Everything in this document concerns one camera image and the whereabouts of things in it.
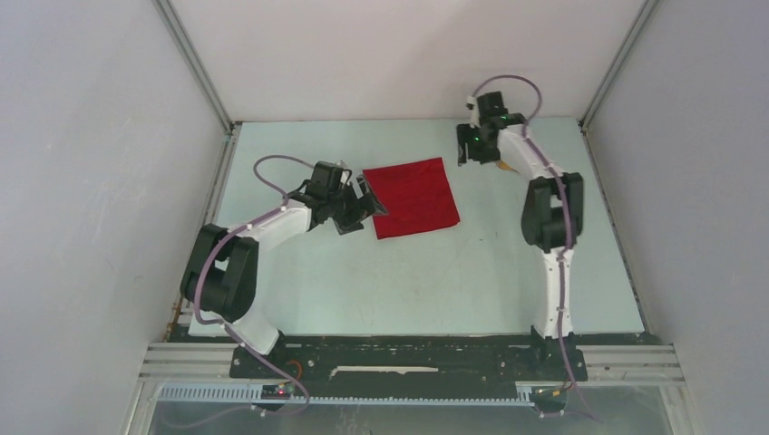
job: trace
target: red towel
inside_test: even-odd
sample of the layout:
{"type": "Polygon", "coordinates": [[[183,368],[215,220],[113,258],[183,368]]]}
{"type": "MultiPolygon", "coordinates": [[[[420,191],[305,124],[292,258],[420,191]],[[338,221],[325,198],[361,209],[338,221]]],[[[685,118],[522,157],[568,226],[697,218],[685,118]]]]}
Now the red towel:
{"type": "Polygon", "coordinates": [[[387,168],[364,169],[387,216],[374,216],[376,238],[407,236],[459,223],[441,158],[387,168]]]}

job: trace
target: purple cable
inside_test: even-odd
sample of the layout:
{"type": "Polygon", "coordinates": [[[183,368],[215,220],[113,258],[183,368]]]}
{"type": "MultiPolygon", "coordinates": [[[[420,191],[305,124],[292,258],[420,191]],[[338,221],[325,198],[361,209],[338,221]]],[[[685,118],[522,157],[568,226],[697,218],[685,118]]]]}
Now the purple cable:
{"type": "Polygon", "coordinates": [[[529,145],[529,148],[531,149],[531,151],[537,155],[537,158],[540,159],[542,164],[545,166],[545,168],[548,169],[548,172],[555,179],[555,184],[558,187],[558,196],[559,196],[561,205],[563,206],[563,218],[566,221],[566,246],[563,247],[563,249],[561,249],[560,252],[558,253],[558,265],[559,265],[559,276],[560,276],[560,302],[558,307],[558,343],[560,346],[560,354],[561,356],[563,356],[563,364],[566,368],[566,373],[569,375],[569,380],[571,381],[571,385],[573,386],[574,391],[577,392],[577,395],[579,396],[579,400],[582,401],[582,404],[588,410],[588,412],[586,412],[585,415],[590,417],[594,421],[602,422],[593,413],[593,410],[590,408],[590,405],[588,405],[588,401],[585,399],[585,396],[582,393],[582,390],[577,385],[577,380],[574,378],[574,371],[571,370],[571,363],[569,362],[569,356],[567,355],[567,352],[566,352],[566,344],[563,342],[563,311],[566,309],[566,306],[565,306],[566,305],[566,270],[563,266],[563,260],[564,260],[564,256],[566,255],[566,252],[573,248],[573,243],[571,239],[571,234],[572,234],[571,214],[569,212],[569,203],[566,200],[566,186],[563,184],[563,181],[561,181],[560,175],[558,174],[558,172],[550,165],[548,158],[545,157],[544,153],[542,153],[542,151],[537,146],[537,144],[535,144],[534,141],[529,136],[529,123],[531,122],[531,120],[534,119],[534,117],[537,116],[537,113],[540,112],[540,108],[542,107],[542,92],[540,91],[540,88],[537,86],[536,83],[532,82],[526,77],[523,77],[520,75],[514,75],[514,74],[502,74],[502,75],[495,75],[485,80],[477,88],[475,88],[475,91],[472,92],[472,96],[475,97],[476,95],[478,95],[478,92],[480,92],[481,89],[483,89],[483,87],[489,84],[490,82],[494,82],[495,80],[500,80],[500,79],[513,79],[513,80],[525,82],[537,93],[537,107],[534,108],[534,111],[531,113],[531,115],[526,117],[526,120],[523,122],[523,127],[521,128],[521,133],[523,134],[523,139],[526,141],[526,144],[529,145]]]}
{"type": "MultiPolygon", "coordinates": [[[[252,226],[259,225],[260,223],[264,222],[265,220],[274,217],[276,214],[280,213],[280,209],[282,207],[284,207],[288,203],[288,197],[287,197],[286,191],[283,190],[282,188],[276,186],[275,184],[270,183],[269,181],[264,179],[258,173],[258,165],[261,162],[265,161],[265,160],[271,160],[271,159],[292,160],[292,161],[295,161],[297,163],[301,163],[301,164],[303,164],[305,166],[308,166],[309,168],[312,168],[312,165],[310,165],[309,163],[307,163],[307,162],[305,162],[305,161],[303,161],[301,159],[297,159],[296,157],[291,157],[291,156],[283,156],[283,155],[274,154],[274,155],[265,156],[265,157],[257,160],[257,162],[254,164],[254,174],[263,183],[267,184],[271,188],[273,188],[273,189],[277,190],[278,192],[280,192],[281,196],[283,197],[282,200],[281,200],[280,206],[270,210],[269,212],[265,213],[262,216],[255,217],[255,218],[251,219],[248,223],[243,224],[240,227],[237,227],[237,228],[233,229],[232,231],[228,232],[228,234],[226,236],[224,236],[214,246],[213,249],[211,249],[211,252],[209,253],[209,256],[206,258],[205,263],[203,263],[203,268],[200,271],[200,276],[198,277],[198,283],[195,285],[195,295],[194,295],[193,301],[192,301],[193,302],[192,312],[195,314],[195,320],[197,320],[198,323],[200,323],[200,324],[222,324],[222,325],[224,325],[225,332],[227,332],[227,334],[233,340],[235,340],[235,342],[238,343],[238,345],[244,347],[248,351],[248,353],[253,355],[257,360],[259,360],[261,363],[263,363],[265,366],[267,366],[270,370],[272,370],[273,372],[279,374],[280,376],[282,376],[283,378],[285,378],[289,382],[293,383],[299,390],[302,391],[302,393],[304,393],[304,395],[305,395],[305,402],[302,404],[301,407],[299,407],[299,408],[297,408],[295,410],[292,410],[292,411],[282,411],[282,412],[281,411],[267,411],[267,410],[263,410],[264,412],[270,413],[270,414],[293,415],[293,414],[298,414],[301,411],[304,411],[309,406],[309,404],[310,404],[310,394],[309,394],[309,391],[307,391],[307,388],[305,387],[305,385],[302,384],[302,382],[300,382],[299,380],[297,380],[293,376],[291,376],[288,373],[280,370],[272,362],[268,361],[267,358],[265,358],[259,352],[257,352],[256,349],[254,349],[251,346],[249,346],[246,343],[246,341],[243,340],[243,338],[240,337],[240,335],[238,335],[238,333],[236,333],[230,327],[230,325],[228,323],[226,323],[224,320],[222,320],[221,318],[206,320],[200,314],[200,297],[203,294],[203,284],[206,282],[206,277],[208,276],[209,270],[211,269],[211,266],[213,266],[213,263],[216,260],[217,255],[219,254],[219,251],[221,251],[221,249],[230,240],[232,240],[233,237],[235,237],[239,233],[242,233],[243,231],[245,231],[248,228],[249,225],[252,225],[252,226]]],[[[250,409],[250,408],[251,408],[250,405],[249,406],[236,406],[236,407],[224,410],[222,412],[216,413],[216,414],[214,414],[212,416],[209,416],[208,418],[206,418],[204,420],[196,421],[196,422],[190,423],[190,424],[181,424],[181,425],[179,425],[179,424],[175,424],[175,423],[168,423],[165,420],[163,421],[163,423],[166,424],[167,426],[175,428],[175,429],[189,429],[189,428],[194,428],[194,427],[200,426],[202,424],[206,424],[206,423],[208,423],[210,421],[214,421],[215,419],[217,419],[217,418],[219,418],[219,417],[221,417],[223,415],[227,415],[227,414],[229,414],[231,412],[245,410],[245,409],[250,409]]]]}
{"type": "Polygon", "coordinates": [[[541,419],[549,419],[550,417],[564,417],[567,415],[579,415],[580,417],[588,417],[590,419],[593,418],[592,415],[583,411],[564,411],[562,414],[560,412],[543,412],[537,405],[534,405],[531,410],[538,413],[541,419]]]}
{"type": "Polygon", "coordinates": [[[291,160],[291,161],[295,161],[296,163],[301,163],[301,164],[307,166],[308,168],[312,168],[313,167],[311,164],[307,163],[306,161],[304,161],[302,159],[297,159],[296,157],[291,157],[291,156],[284,156],[283,154],[270,154],[268,156],[265,156],[265,157],[257,160],[257,162],[254,163],[254,175],[257,176],[259,181],[265,183],[266,185],[268,185],[271,188],[273,188],[273,189],[277,190],[278,192],[280,192],[280,196],[283,197],[283,198],[285,198],[286,195],[287,195],[286,191],[283,190],[282,188],[280,188],[280,186],[277,186],[277,185],[269,182],[267,179],[262,177],[261,174],[259,174],[258,166],[263,161],[265,161],[265,160],[272,160],[272,159],[291,160]]]}

